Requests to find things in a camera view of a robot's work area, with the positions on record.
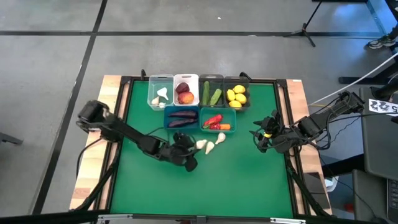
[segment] camera stand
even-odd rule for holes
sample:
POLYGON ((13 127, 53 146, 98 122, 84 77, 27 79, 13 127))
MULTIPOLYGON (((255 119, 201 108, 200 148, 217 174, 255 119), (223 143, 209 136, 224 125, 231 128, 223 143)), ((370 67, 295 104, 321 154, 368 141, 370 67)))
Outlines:
POLYGON ((306 23, 303 24, 303 27, 301 28, 301 30, 297 30, 297 31, 291 32, 290 34, 287 34, 284 37, 292 37, 292 36, 298 36, 298 35, 299 36, 306 36, 307 39, 310 41, 312 47, 316 47, 315 43, 312 41, 310 35, 307 32, 307 27, 308 27, 309 23, 311 22, 313 16, 315 15, 315 13, 318 11, 318 8, 319 8, 319 6, 321 6, 321 4, 322 4, 322 1, 320 1, 318 3, 318 5, 315 8, 314 12, 312 13, 310 19, 306 23))

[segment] plastic container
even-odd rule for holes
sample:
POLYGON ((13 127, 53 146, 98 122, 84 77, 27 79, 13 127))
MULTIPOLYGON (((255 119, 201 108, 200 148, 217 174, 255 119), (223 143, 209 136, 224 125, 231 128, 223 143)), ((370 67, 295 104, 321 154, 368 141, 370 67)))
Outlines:
POLYGON ((232 90, 236 85, 242 85, 245 87, 246 91, 243 95, 246 97, 246 103, 242 105, 242 108, 234 108, 237 111, 245 111, 250 107, 250 89, 249 89, 249 79, 246 77, 225 77, 224 78, 224 95, 225 95, 225 107, 233 108, 229 106, 229 100, 227 98, 226 92, 232 90))
POLYGON ((224 107, 225 104, 225 94, 224 94, 224 76, 222 75, 200 75, 199 76, 199 105, 202 107, 224 107), (209 92, 209 102, 207 105, 204 105, 203 100, 203 84, 205 81, 209 81, 210 84, 210 92, 209 92), (210 106, 210 99, 213 96, 214 92, 220 89, 222 94, 220 99, 217 101, 216 105, 210 106))
POLYGON ((152 100, 156 97, 157 91, 161 88, 167 89, 167 98, 166 100, 163 97, 159 98, 159 101, 165 103, 165 106, 172 106, 173 105, 173 75, 151 75, 149 77, 149 86, 148 86, 148 105, 153 110, 164 110, 164 108, 160 108, 159 105, 152 105, 152 100))
POLYGON ((175 106, 195 106, 199 104, 199 76, 197 74, 178 74, 174 76, 173 101, 175 106), (193 102, 188 105, 182 105, 178 102, 178 93, 176 87, 185 82, 189 86, 189 91, 193 94, 193 102))
POLYGON ((236 112, 231 108, 202 108, 200 110, 200 129, 204 132, 209 133, 234 133, 236 131, 236 112), (203 124, 210 118, 221 114, 223 116, 223 120, 220 124, 230 124, 231 130, 212 130, 212 129, 203 129, 203 124))
POLYGON ((199 113, 199 107, 198 106, 167 106, 164 109, 164 119, 163 119, 163 125, 165 129, 168 130, 188 130, 188 129, 198 129, 199 128, 199 119, 200 117, 200 113, 199 113), (178 112, 178 111, 183 111, 183 110, 193 110, 196 111, 198 113, 198 122, 193 123, 193 124, 189 124, 187 126, 184 127, 179 127, 179 128, 169 128, 168 125, 170 122, 172 121, 176 121, 179 119, 185 119, 185 118, 169 118, 169 114, 174 113, 174 112, 178 112))

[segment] yellow lemon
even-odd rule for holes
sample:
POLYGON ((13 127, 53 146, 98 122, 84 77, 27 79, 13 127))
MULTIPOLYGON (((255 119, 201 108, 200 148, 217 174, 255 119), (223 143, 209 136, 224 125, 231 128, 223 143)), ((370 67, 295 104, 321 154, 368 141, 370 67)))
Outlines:
POLYGON ((242 85, 236 85, 236 86, 233 88, 233 91, 234 91, 235 93, 244 93, 244 92, 246 91, 246 89, 245 89, 244 86, 242 86, 242 85))
POLYGON ((226 97, 229 101, 235 100, 235 92, 233 90, 228 90, 226 92, 226 97))
POLYGON ((247 99, 242 93, 238 93, 235 95, 235 100, 240 102, 241 104, 245 104, 247 99))
POLYGON ((241 108, 242 104, 236 100, 229 102, 229 106, 232 108, 241 108))

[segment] black and white sticker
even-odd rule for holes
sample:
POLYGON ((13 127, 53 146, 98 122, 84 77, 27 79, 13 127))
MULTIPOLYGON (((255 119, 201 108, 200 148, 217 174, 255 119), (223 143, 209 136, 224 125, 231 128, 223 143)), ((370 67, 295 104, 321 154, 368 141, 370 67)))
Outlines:
MULTIPOLYGON (((369 111, 375 113, 398 113, 398 105, 380 100, 369 99, 369 111)), ((398 114, 387 114, 390 116, 398 116, 398 114)))

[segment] green cucumber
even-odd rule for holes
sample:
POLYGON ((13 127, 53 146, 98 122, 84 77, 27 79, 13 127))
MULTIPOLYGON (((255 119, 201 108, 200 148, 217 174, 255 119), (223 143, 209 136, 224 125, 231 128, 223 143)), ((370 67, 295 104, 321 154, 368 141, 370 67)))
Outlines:
POLYGON ((201 104, 207 105, 210 99, 210 83, 209 81, 205 81, 203 84, 203 93, 201 97, 201 104))
POLYGON ((214 106, 217 104, 218 100, 220 99, 220 96, 222 94, 222 91, 220 89, 216 89, 214 92, 213 96, 210 99, 210 106, 214 106))

